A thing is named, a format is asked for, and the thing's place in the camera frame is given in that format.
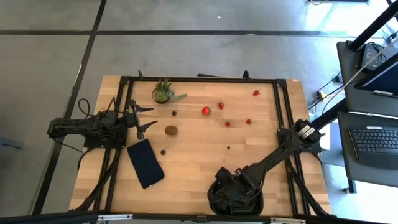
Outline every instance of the concrete floor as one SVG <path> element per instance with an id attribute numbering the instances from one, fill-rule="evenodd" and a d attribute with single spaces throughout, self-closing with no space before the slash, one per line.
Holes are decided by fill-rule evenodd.
<path id="1" fill-rule="evenodd" d="M 100 0 L 2 0 L 0 30 L 91 30 Z M 383 10 L 384 1 L 108 1 L 100 30 L 318 30 L 358 35 Z M 375 42 L 391 29 L 375 34 Z M 103 75 L 296 78 L 307 100 L 339 71 L 336 43 L 347 38 L 276 36 L 97 36 L 78 98 L 95 104 Z M 0 36 L 0 136 L 22 141 L 22 150 L 0 150 L 0 217 L 30 213 L 53 142 L 48 123 L 62 116 L 78 72 L 87 36 Z M 331 84 L 331 92 L 338 84 Z M 82 114 L 75 108 L 74 118 Z M 67 144 L 82 147 L 82 138 Z M 68 210 L 79 153 L 64 147 L 47 195 L 44 213 Z M 346 195 L 344 168 L 324 166 L 328 195 L 338 217 L 396 222 L 390 187 L 358 184 Z M 135 223 L 154 223 L 134 221 Z"/>

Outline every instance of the power strip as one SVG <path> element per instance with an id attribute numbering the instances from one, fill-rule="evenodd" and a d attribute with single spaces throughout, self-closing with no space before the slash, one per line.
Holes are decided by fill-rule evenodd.
<path id="1" fill-rule="evenodd" d="M 318 101 L 318 100 L 324 100 L 326 98 L 326 94 L 323 92 L 323 91 L 317 91 L 316 93 L 315 93 L 315 100 L 316 101 Z"/>

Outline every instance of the black cloth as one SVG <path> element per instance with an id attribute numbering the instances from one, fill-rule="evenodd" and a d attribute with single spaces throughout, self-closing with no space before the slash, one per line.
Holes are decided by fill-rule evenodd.
<path id="1" fill-rule="evenodd" d="M 164 178 L 163 170 L 156 160 L 148 139 L 128 147 L 127 152 L 142 188 L 145 189 Z"/>

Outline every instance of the green plant pot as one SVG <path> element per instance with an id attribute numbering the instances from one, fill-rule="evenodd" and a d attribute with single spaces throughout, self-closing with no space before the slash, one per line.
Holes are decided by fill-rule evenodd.
<path id="1" fill-rule="evenodd" d="M 170 97 L 167 98 L 167 100 L 164 100 L 164 101 L 156 100 L 156 98 L 155 98 L 155 91 L 156 91 L 156 89 L 154 89 L 154 91 L 152 91 L 152 99 L 154 99 L 154 101 L 155 101 L 156 103 L 165 104 L 165 103 L 167 103 L 167 102 L 169 101 Z"/>

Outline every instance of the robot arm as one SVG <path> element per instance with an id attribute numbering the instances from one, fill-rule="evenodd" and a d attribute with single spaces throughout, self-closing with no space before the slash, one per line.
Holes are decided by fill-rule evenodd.
<path id="1" fill-rule="evenodd" d="M 125 111 L 118 118 L 118 111 L 100 111 L 97 115 L 85 119 L 62 119 L 55 118 L 50 122 L 47 134 L 56 139 L 67 134 L 81 134 L 86 138 L 86 147 L 111 147 L 123 145 L 126 140 L 127 130 L 137 127 L 138 139 L 144 139 L 144 132 L 149 126 L 156 123 L 153 121 L 140 125 L 138 112 L 153 110 L 153 108 L 141 108 L 135 100 L 130 101 L 132 113 Z"/>
<path id="2" fill-rule="evenodd" d="M 290 129 L 284 143 L 262 161 L 238 168 L 234 174 L 222 167 L 208 191 L 210 207 L 219 215 L 259 215 L 263 206 L 261 189 L 267 171 L 290 155 L 301 153 L 303 148 L 317 143 L 321 136 L 309 121 L 300 119 Z M 295 173 L 292 166 L 288 171 Z"/>

